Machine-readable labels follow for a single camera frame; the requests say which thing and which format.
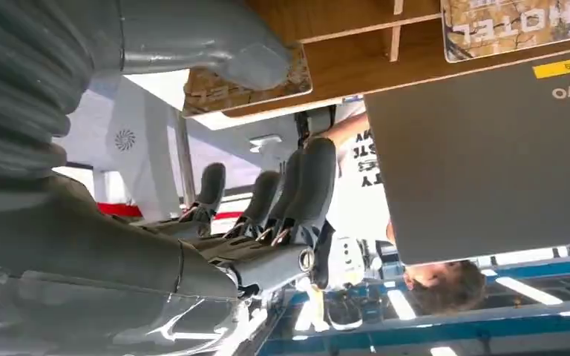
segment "sticker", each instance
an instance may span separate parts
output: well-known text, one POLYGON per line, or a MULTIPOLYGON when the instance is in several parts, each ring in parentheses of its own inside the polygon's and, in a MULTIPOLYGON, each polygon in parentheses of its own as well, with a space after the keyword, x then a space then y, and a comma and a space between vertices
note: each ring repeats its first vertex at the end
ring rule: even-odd
POLYGON ((570 59, 561 62, 548 63, 547 65, 538 65, 532 69, 534 69, 534 75, 537 76, 537 79, 570 74, 570 59))
POLYGON ((445 58, 462 62, 570 40, 570 0, 442 0, 445 58))

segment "man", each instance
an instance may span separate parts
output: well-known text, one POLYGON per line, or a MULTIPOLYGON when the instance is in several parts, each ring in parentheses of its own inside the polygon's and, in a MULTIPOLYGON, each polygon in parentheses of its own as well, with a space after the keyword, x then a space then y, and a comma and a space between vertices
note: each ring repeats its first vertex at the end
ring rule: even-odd
MULTIPOLYGON (((327 214, 336 231, 334 239, 351 237, 396 245, 364 103, 338 106, 335 122, 320 134, 338 149, 338 179, 327 214)), ((433 314, 474 307, 483 298, 485 284, 479 269, 467 260, 407 266, 404 280, 421 307, 433 314)))

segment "wooden shelf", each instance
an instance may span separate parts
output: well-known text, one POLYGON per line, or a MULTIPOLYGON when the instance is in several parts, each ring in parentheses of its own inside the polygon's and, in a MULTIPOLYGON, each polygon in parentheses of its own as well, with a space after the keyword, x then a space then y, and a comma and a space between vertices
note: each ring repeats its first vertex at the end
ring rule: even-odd
POLYGON ((393 3, 388 0, 249 0, 249 2, 266 20, 278 18, 278 21, 267 21, 279 36, 290 41, 299 39, 306 42, 304 47, 313 90, 302 96, 223 112, 231 118, 268 111, 274 111, 275 115, 278 115, 281 108, 302 108, 335 101, 335 98, 400 88, 570 52, 570 41, 568 41, 450 64, 445 61, 440 20, 428 19, 402 27, 399 60, 390 62, 387 49, 391 42, 388 42, 387 28, 396 26, 399 23, 398 18, 404 21, 407 16, 412 16, 409 14, 418 12, 417 10, 421 10, 422 16, 432 17, 434 14, 427 15, 425 10, 433 11, 434 4, 436 10, 439 10, 437 7, 439 0, 407 0, 404 3, 404 12, 400 16, 390 15, 393 3), (274 4, 273 9, 268 10, 268 2, 274 4), (335 4, 335 8, 331 7, 328 10, 335 13, 325 12, 325 17, 318 17, 320 3, 324 4, 324 7, 327 7, 327 3, 335 4), (352 11, 353 16, 348 16, 344 22, 339 22, 338 9, 342 9, 339 12, 342 16, 349 13, 344 11, 344 8, 352 11), (371 15, 367 27, 362 27, 360 16, 363 13, 371 15), (336 29, 341 32, 328 34, 336 29))
POLYGON ((312 43, 440 19, 440 0, 246 0, 286 44, 312 43))

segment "clear plastic cover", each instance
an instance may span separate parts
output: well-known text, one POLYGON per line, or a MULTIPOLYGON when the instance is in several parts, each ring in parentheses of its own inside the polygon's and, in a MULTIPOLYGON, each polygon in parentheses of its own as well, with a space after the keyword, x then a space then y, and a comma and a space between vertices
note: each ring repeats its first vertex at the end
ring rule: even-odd
POLYGON ((1 355, 193 355, 237 326, 238 301, 0 269, 1 355))

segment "ceiling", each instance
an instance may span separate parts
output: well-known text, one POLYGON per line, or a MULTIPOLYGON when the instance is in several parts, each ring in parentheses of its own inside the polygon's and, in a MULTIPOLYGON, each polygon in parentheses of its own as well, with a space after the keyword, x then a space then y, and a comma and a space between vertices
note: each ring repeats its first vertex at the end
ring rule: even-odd
MULTIPOLYGON (((69 115, 71 131, 66 137, 54 139, 65 148, 68 161, 89 165, 100 171, 116 170, 105 149, 114 97, 120 77, 97 78, 82 97, 79 107, 69 115)), ((212 162, 227 167, 227 188, 251 185, 265 169, 278 169, 297 147, 298 134, 293 115, 250 122, 245 125, 210 130, 196 120, 187 120, 189 146, 196 183, 202 170, 212 162), (250 139, 270 134, 278 135, 282 142, 252 153, 250 139)))

